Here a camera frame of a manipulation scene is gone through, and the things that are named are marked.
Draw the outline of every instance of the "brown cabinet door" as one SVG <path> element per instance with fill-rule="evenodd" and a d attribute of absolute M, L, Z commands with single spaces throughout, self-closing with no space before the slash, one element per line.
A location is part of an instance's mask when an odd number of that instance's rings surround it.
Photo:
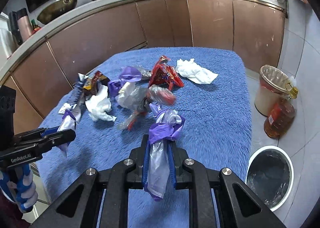
<path fill-rule="evenodd" d="M 17 91 L 15 113 L 13 114 L 14 134 L 38 128 L 43 120 L 42 117 L 23 96 L 12 78 L 9 77 L 4 85 Z"/>
<path fill-rule="evenodd" d="M 141 1 L 137 7 L 148 47 L 174 47 L 165 0 Z"/>
<path fill-rule="evenodd" d="M 192 33 L 187 0 L 165 0 L 176 47 L 192 47 Z"/>
<path fill-rule="evenodd" d="M 71 83 L 112 55 L 145 42 L 135 3 L 94 14 L 49 39 Z"/>
<path fill-rule="evenodd" d="M 72 89 L 46 43 L 22 62 L 13 77 L 23 94 L 43 117 Z"/>
<path fill-rule="evenodd" d="M 277 66 L 284 30 L 283 13 L 245 0 L 233 0 L 233 9 L 233 50 L 244 66 L 255 72 L 266 64 Z"/>
<path fill-rule="evenodd" d="M 232 0 L 188 0 L 194 47 L 232 50 Z"/>

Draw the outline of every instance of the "kitchen cabinet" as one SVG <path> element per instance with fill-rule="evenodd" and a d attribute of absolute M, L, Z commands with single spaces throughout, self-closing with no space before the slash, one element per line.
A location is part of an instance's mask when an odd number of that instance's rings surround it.
<path fill-rule="evenodd" d="M 232 0 L 188 0 L 194 47 L 232 50 Z"/>
<path fill-rule="evenodd" d="M 135 3 L 111 8 L 81 20 L 49 39 L 68 80 L 86 74 L 112 55 L 145 42 Z"/>
<path fill-rule="evenodd" d="M 244 66 L 259 72 L 263 65 L 277 66 L 284 30 L 284 14 L 245 0 L 233 0 L 234 46 Z"/>
<path fill-rule="evenodd" d="M 173 32 L 165 0 L 137 2 L 148 47 L 174 47 Z"/>
<path fill-rule="evenodd" d="M 192 47 L 192 33 L 187 0 L 165 0 L 175 47 Z"/>
<path fill-rule="evenodd" d="M 47 43 L 42 44 L 13 72 L 18 87 L 42 117 L 57 105 L 71 86 L 54 60 Z"/>
<path fill-rule="evenodd" d="M 42 117 L 23 96 L 12 77 L 9 77 L 4 85 L 16 90 L 15 113 L 13 114 L 14 134 L 38 128 L 43 120 Z"/>

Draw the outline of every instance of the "oil bottle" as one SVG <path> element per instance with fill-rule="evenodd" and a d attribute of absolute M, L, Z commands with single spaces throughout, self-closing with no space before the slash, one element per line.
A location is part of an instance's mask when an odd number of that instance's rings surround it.
<path fill-rule="evenodd" d="M 288 94 L 279 98 L 264 122 L 264 131 L 273 139 L 284 135 L 296 115 L 298 88 L 293 87 Z"/>

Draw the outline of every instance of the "bucket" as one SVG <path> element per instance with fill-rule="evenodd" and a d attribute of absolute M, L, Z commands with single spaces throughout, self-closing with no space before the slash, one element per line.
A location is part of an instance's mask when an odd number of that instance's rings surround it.
<path fill-rule="evenodd" d="M 264 65 L 260 68 L 260 86 L 254 100 L 256 109 L 268 116 L 279 97 L 290 89 L 289 78 L 274 66 Z"/>
<path fill-rule="evenodd" d="M 293 165 L 287 153 L 276 146 L 265 146 L 251 156 L 245 183 L 275 211 L 287 200 L 293 178 Z"/>

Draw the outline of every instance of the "blue towel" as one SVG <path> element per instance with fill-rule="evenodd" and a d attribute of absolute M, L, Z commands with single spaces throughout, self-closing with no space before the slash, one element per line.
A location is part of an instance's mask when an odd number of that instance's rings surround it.
<path fill-rule="evenodd" d="M 180 58 L 195 58 L 198 65 L 219 74 L 211 84 L 204 85 L 182 77 L 185 86 L 173 89 L 177 100 L 172 108 L 186 119 L 177 146 L 186 149 L 189 157 L 207 168 L 220 170 L 229 167 L 244 180 L 251 145 L 251 111 L 244 65 L 236 53 L 196 47 L 141 49 L 116 54 L 97 70 L 111 80 L 117 79 L 122 67 L 142 65 L 152 69 L 161 55 L 171 58 L 169 65 L 173 66 Z M 61 115 L 57 112 L 67 99 L 68 95 L 61 99 L 41 127 L 60 124 Z M 116 124 L 127 118 L 131 111 L 119 107 L 114 100 L 111 103 L 110 114 L 117 117 L 115 123 L 93 122 L 85 111 L 67 158 L 58 148 L 53 148 L 37 162 L 52 200 L 87 168 L 104 170 L 127 158 L 133 148 L 140 146 L 143 134 L 148 133 L 150 125 L 155 122 L 150 113 L 136 122 L 131 131 L 119 131 Z M 187 228 L 188 205 L 188 191 L 175 191 L 171 182 L 168 182 L 161 202 L 154 202 L 142 190 L 130 190 L 128 227 Z"/>

